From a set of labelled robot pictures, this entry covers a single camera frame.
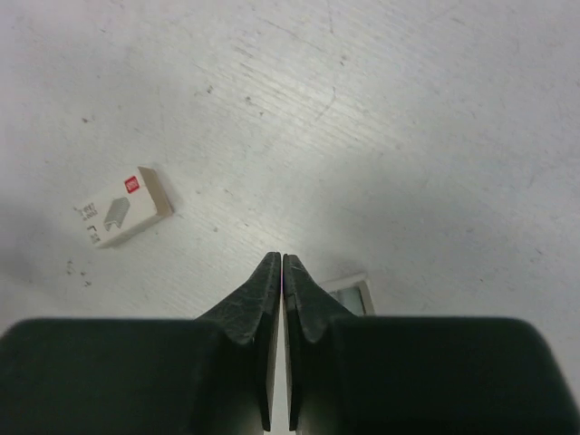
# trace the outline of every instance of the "small white object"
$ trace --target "small white object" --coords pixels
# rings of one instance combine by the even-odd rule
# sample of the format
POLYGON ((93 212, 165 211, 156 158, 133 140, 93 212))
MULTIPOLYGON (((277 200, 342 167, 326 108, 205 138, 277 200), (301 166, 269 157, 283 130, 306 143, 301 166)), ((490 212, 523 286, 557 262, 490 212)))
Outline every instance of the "small white object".
POLYGON ((319 286, 352 313, 374 314, 371 287, 366 274, 325 281, 319 286))
POLYGON ((75 210, 96 247, 112 247, 173 213, 153 169, 137 167, 75 210))

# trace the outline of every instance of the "white table surface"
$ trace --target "white table surface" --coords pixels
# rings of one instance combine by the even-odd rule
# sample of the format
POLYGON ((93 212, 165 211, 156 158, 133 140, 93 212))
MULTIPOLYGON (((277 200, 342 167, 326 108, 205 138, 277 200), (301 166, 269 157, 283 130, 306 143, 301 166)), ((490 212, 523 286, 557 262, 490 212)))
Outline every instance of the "white table surface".
POLYGON ((0 330, 196 316, 279 250, 319 281, 368 272, 380 314, 526 319, 578 397, 579 20, 563 0, 5 0, 0 330), (176 215, 92 249, 72 207, 138 164, 176 215))

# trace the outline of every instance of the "white cardboard box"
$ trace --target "white cardboard box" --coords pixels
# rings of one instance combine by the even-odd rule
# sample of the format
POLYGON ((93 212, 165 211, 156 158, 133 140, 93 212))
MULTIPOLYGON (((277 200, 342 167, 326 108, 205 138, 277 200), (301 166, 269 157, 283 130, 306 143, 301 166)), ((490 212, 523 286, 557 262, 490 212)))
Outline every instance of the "white cardboard box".
POLYGON ((374 314, 371 284, 366 274, 357 274, 347 276, 346 278, 325 281, 319 284, 319 286, 349 311, 358 315, 374 314))
POLYGON ((173 212, 153 169, 137 167, 76 207, 88 238, 111 247, 173 212))

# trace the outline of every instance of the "scratch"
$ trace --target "scratch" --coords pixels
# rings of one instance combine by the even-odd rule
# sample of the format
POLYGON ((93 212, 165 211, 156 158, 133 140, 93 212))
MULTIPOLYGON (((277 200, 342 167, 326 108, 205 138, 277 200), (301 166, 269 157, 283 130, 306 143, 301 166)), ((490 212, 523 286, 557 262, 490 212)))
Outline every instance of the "scratch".
POLYGON ((320 120, 320 119, 323 117, 323 115, 324 115, 325 113, 327 113, 327 112, 328 112, 328 110, 329 110, 331 107, 333 107, 333 104, 334 104, 334 102, 335 102, 335 101, 336 101, 336 87, 335 87, 335 86, 333 86, 333 98, 331 98, 330 102, 329 102, 328 104, 326 104, 326 105, 324 106, 324 108, 323 108, 323 109, 320 111, 320 113, 318 113, 318 114, 316 115, 316 118, 314 118, 314 121, 312 121, 312 124, 315 124, 315 123, 317 123, 317 122, 318 122, 318 120, 320 120))
POLYGON ((161 103, 161 93, 159 86, 157 86, 157 100, 159 102, 159 117, 161 120, 161 141, 163 142, 163 153, 165 154, 165 163, 169 163, 169 156, 167 154, 167 141, 165 140, 165 110, 163 103, 161 103))
POLYGON ((461 4, 463 3, 463 1, 459 1, 454 5, 451 5, 445 9, 443 9, 441 12, 439 12, 438 14, 435 14, 434 16, 432 16, 431 18, 429 18, 427 21, 425 21, 423 24, 431 24, 437 20, 439 20, 440 18, 443 18, 445 15, 447 15, 449 12, 457 9, 459 6, 461 6, 461 4))
POLYGON ((516 47, 514 48, 514 52, 512 53, 514 56, 519 54, 519 38, 516 38, 516 47))
POLYGON ((186 12, 184 15, 182 16, 178 16, 177 18, 174 18, 172 20, 169 20, 169 24, 171 25, 177 25, 180 24, 183 20, 190 18, 191 16, 193 16, 195 14, 195 11, 189 11, 186 12))
POLYGON ((466 25, 466 24, 465 24, 465 21, 463 21, 463 20, 459 20, 457 16, 453 16, 453 17, 451 18, 451 21, 454 21, 454 22, 456 22, 457 24, 466 25))
POLYGON ((536 173, 532 173, 532 176, 529 179, 529 182, 527 183, 527 188, 531 188, 532 185, 534 184, 534 181, 536 181, 536 173))
POLYGON ((563 120, 564 118, 570 119, 569 113, 562 110, 562 105, 560 104, 559 100, 556 100, 556 106, 558 108, 558 118, 559 120, 563 120))
POLYGON ((428 172, 427 175, 425 176, 425 180, 423 180, 423 182, 420 184, 419 192, 421 192, 427 188, 427 185, 429 184, 430 180, 431 180, 431 174, 428 172))
POLYGON ((334 34, 333 10, 330 7, 330 0, 326 0, 326 9, 328 9, 328 24, 330 25, 330 33, 334 34))
POLYGON ((245 57, 247 57, 248 59, 254 59, 254 55, 251 53, 248 53, 246 50, 244 50, 243 48, 239 48, 234 46, 234 51, 243 54, 245 57))
POLYGON ((266 23, 266 24, 270 24, 272 27, 275 27, 278 30, 281 30, 282 32, 285 32, 287 34, 289 34, 290 36, 292 36, 293 38, 295 38, 296 40, 300 41, 301 43, 304 43, 306 45, 310 45, 312 48, 318 50, 320 53, 325 53, 328 54, 325 50, 323 50, 322 48, 320 48, 318 45, 316 45, 315 43, 310 43, 308 41, 306 41, 305 39, 302 39, 300 36, 298 36, 296 33, 292 32, 291 30, 285 29, 284 27, 282 27, 281 25, 278 25, 276 23, 271 22, 270 20, 266 20, 265 18, 258 18, 258 20, 266 23))

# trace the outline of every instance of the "red logo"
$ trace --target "red logo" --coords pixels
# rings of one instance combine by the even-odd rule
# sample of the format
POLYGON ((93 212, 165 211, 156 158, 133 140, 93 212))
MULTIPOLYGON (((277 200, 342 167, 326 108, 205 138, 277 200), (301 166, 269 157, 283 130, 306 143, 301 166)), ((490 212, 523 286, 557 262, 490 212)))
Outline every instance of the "red logo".
POLYGON ((125 187, 129 193, 133 193, 139 188, 139 181, 137 177, 132 176, 130 179, 125 180, 125 187))

